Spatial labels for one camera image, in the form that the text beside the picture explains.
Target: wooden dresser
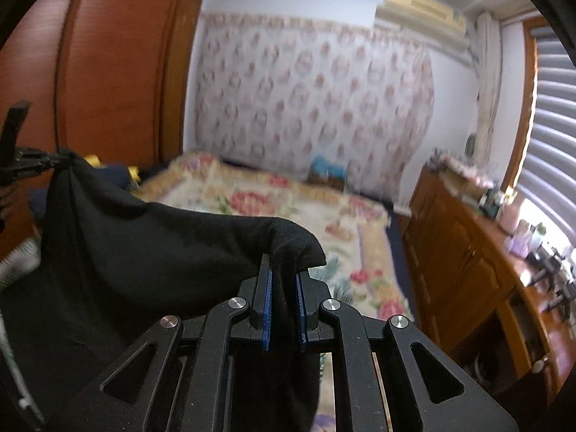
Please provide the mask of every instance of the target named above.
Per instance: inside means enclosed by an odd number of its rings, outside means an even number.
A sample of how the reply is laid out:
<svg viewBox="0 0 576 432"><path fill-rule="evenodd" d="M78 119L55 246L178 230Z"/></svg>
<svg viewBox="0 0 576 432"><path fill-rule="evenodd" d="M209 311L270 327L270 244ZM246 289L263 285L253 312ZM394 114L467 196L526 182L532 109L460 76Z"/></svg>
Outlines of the wooden dresser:
<svg viewBox="0 0 576 432"><path fill-rule="evenodd" d="M525 287L535 269L503 250L498 226L450 194L424 168L403 234L417 292L422 330L459 365L500 336L516 379L542 371L549 404L576 360L568 323L544 308L554 293L545 283Z"/></svg>

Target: cabinet knob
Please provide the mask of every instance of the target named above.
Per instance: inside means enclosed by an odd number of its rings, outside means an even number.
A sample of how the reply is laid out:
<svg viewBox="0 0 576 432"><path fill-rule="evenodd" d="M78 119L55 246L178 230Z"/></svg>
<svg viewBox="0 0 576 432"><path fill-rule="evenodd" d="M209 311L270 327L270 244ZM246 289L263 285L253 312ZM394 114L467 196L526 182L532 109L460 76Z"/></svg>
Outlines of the cabinet knob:
<svg viewBox="0 0 576 432"><path fill-rule="evenodd" d="M537 360L534 365L532 366L532 373L539 374L543 371L543 369L550 365L550 357L546 354L542 359Z"/></svg>

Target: air conditioner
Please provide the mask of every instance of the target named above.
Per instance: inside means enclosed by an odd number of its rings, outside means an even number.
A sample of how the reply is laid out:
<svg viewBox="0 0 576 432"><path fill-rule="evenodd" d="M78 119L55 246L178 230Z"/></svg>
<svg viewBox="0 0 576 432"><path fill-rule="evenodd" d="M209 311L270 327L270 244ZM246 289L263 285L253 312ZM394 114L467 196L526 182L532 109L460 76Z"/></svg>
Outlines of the air conditioner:
<svg viewBox="0 0 576 432"><path fill-rule="evenodd" d="M375 18L374 24L390 21L458 51L465 51L470 44L466 17L437 0L384 0L376 8Z"/></svg>

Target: wardrobe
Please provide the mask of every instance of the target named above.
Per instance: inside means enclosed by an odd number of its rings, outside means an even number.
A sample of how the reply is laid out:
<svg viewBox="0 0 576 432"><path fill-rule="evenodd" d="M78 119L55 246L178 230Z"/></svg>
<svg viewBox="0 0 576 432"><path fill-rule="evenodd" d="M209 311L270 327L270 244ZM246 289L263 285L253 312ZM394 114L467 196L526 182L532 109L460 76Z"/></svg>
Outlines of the wardrobe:
<svg viewBox="0 0 576 432"><path fill-rule="evenodd" d="M31 102L18 144L149 167L181 152L201 0L37 0L0 49L0 124ZM0 258L31 235L20 183Z"/></svg>

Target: metal screw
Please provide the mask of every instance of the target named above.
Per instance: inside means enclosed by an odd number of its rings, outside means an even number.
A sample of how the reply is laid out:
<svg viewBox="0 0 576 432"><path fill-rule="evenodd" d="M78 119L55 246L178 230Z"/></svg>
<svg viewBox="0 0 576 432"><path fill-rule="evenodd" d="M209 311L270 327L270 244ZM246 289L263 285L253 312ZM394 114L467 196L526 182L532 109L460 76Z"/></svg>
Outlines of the metal screw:
<svg viewBox="0 0 576 432"><path fill-rule="evenodd" d="M175 317L174 315L167 315L163 317L162 320L160 320L160 325L166 329L174 328L177 324L178 324L178 317Z"/></svg>
<svg viewBox="0 0 576 432"><path fill-rule="evenodd" d="M232 309L243 309L246 306L246 300L241 297L232 297L228 301L228 306Z"/></svg>
<svg viewBox="0 0 576 432"><path fill-rule="evenodd" d="M326 299L322 302L322 307L330 311L338 310L340 308L340 301L336 299Z"/></svg>
<svg viewBox="0 0 576 432"><path fill-rule="evenodd" d="M402 315L394 315L390 320L396 328L406 328L408 326L408 319Z"/></svg>

